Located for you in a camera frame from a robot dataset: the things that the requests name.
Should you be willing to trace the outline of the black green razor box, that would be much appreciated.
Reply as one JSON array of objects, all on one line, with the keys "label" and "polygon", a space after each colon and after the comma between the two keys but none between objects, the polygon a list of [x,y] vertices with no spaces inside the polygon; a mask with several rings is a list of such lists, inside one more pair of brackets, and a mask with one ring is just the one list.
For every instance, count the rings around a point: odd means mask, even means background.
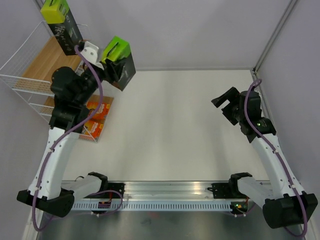
[{"label": "black green razor box", "polygon": [[118,36],[114,36],[103,50],[101,63],[106,80],[122,92],[136,74],[130,44]]},{"label": "black green razor box", "polygon": [[76,55],[75,46],[83,40],[83,37],[68,2],[45,0],[40,12],[64,54]]}]

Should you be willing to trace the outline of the orange Gillette Fusion5 razor box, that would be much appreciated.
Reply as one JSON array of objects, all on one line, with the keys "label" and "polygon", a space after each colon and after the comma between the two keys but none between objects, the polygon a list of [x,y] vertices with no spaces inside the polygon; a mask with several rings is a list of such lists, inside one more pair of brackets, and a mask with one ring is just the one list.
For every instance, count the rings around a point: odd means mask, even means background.
[{"label": "orange Gillette Fusion5 razor box", "polygon": [[[89,109],[89,115],[98,107],[99,103],[94,101],[89,101],[86,107]],[[109,113],[111,105],[109,103],[102,103],[98,108],[95,115],[92,117],[93,120],[102,120]]]}]

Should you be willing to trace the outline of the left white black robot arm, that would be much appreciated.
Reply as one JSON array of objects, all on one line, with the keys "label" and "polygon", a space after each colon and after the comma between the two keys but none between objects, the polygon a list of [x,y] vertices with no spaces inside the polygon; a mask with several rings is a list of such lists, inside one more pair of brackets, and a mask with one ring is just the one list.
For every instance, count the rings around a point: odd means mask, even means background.
[{"label": "left white black robot arm", "polygon": [[107,72],[86,62],[80,75],[67,66],[52,74],[51,91],[54,109],[49,121],[48,139],[37,173],[16,199],[55,217],[69,214],[74,203],[83,198],[104,198],[109,193],[108,177],[90,172],[83,179],[62,186],[70,153],[92,113],[86,103],[96,90],[102,89]]}]

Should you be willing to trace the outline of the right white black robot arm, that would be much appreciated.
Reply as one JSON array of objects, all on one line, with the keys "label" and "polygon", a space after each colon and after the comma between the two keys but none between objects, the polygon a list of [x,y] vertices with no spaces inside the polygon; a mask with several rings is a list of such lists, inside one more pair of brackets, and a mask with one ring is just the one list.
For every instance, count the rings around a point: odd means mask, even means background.
[{"label": "right white black robot arm", "polygon": [[307,193],[293,174],[282,150],[276,129],[262,115],[261,97],[254,90],[239,92],[231,87],[211,102],[232,125],[239,125],[250,145],[257,152],[267,173],[271,188],[267,189],[248,172],[234,173],[228,180],[228,192],[234,198],[247,197],[262,209],[272,229],[294,225],[307,226],[318,199]]}]

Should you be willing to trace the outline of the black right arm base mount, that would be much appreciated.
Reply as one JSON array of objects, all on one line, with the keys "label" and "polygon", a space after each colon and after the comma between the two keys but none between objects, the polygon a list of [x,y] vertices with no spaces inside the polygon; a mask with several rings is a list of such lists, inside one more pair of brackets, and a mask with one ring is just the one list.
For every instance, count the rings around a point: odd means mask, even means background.
[{"label": "black right arm base mount", "polygon": [[212,193],[215,200],[247,199],[247,196],[239,191],[236,183],[214,182],[206,190]]}]

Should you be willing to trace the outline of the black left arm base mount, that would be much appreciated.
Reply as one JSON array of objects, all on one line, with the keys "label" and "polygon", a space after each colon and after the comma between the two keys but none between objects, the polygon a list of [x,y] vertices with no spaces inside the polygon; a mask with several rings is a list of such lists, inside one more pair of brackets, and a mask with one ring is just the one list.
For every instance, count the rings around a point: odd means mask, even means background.
[{"label": "black left arm base mount", "polygon": [[120,199],[120,195],[123,197],[125,193],[124,182],[109,182],[107,186],[107,192],[99,193],[96,195],[88,195],[85,199]]}]

